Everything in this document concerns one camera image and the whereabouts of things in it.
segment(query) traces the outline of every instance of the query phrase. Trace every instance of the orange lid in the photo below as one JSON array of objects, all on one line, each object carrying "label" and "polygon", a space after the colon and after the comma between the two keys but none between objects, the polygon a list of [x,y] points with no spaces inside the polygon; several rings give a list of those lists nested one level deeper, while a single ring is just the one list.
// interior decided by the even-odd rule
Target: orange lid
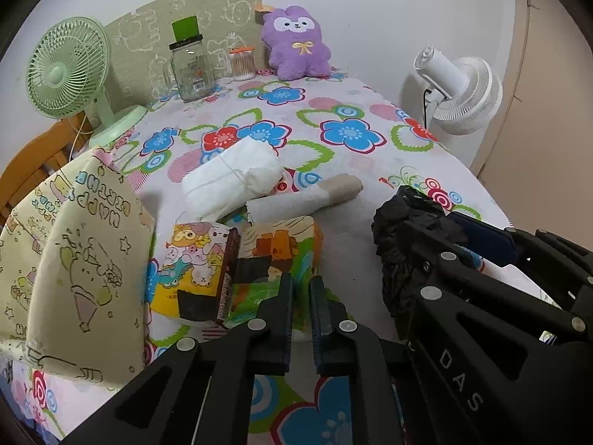
[{"label": "orange lid", "polygon": [[242,53],[242,52],[252,52],[255,49],[256,49],[255,47],[239,47],[238,49],[232,49],[229,53],[233,54],[233,53]]}]

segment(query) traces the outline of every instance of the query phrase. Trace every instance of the fan base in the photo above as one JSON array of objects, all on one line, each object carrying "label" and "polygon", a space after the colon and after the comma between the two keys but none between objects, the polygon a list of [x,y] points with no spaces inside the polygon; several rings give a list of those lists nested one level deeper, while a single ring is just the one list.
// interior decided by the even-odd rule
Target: fan base
[{"label": "fan base", "polygon": [[89,147],[102,147],[110,144],[136,125],[145,114],[146,107],[141,105],[132,105],[118,112],[115,114],[113,124],[97,127],[91,136]]}]

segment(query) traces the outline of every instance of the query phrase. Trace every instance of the cotton swab container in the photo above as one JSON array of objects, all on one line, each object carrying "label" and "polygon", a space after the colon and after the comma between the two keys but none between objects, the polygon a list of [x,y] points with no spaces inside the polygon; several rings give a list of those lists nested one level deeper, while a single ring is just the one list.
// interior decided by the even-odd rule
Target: cotton swab container
[{"label": "cotton swab container", "polygon": [[236,82],[249,80],[256,75],[256,62],[253,59],[254,47],[241,47],[229,52],[232,76]]}]

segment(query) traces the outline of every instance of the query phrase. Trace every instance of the floral tablecloth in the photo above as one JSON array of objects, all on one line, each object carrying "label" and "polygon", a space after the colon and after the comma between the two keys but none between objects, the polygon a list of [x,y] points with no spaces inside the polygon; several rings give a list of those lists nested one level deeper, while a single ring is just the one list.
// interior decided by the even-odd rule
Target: floral tablecloth
[{"label": "floral tablecloth", "polygon": [[[184,103],[179,96],[154,102],[142,121],[113,144],[116,165],[156,218],[149,281],[185,210],[183,176],[246,136],[268,142],[278,153],[286,172],[275,192],[298,192],[341,172],[362,180],[364,190],[356,199],[315,213],[324,234],[320,271],[348,312],[381,337],[394,339],[395,330],[381,299],[381,262],[371,221],[399,185],[413,185],[445,209],[497,227],[509,225],[463,164],[370,87],[338,70],[327,79],[294,82],[279,82],[264,70],[246,83],[221,81],[214,95],[198,102]],[[234,219],[239,227],[245,224],[241,214]],[[180,325],[146,306],[144,361],[153,361],[183,336],[204,341],[224,332]],[[3,374],[24,416],[57,438],[117,392],[16,362],[11,369],[5,364]],[[252,445],[350,443],[348,379],[319,378],[310,342],[293,343],[286,377],[256,377],[252,403]]]}]

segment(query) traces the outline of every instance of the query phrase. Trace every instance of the purple plush toy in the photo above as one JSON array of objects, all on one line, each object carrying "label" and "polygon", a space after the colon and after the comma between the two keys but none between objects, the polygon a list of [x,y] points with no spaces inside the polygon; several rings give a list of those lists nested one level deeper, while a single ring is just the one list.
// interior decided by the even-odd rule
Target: purple plush toy
[{"label": "purple plush toy", "polygon": [[321,41],[319,23],[306,9],[276,9],[263,19],[262,40],[270,49],[270,65],[278,69],[280,80],[330,75],[330,49]]}]

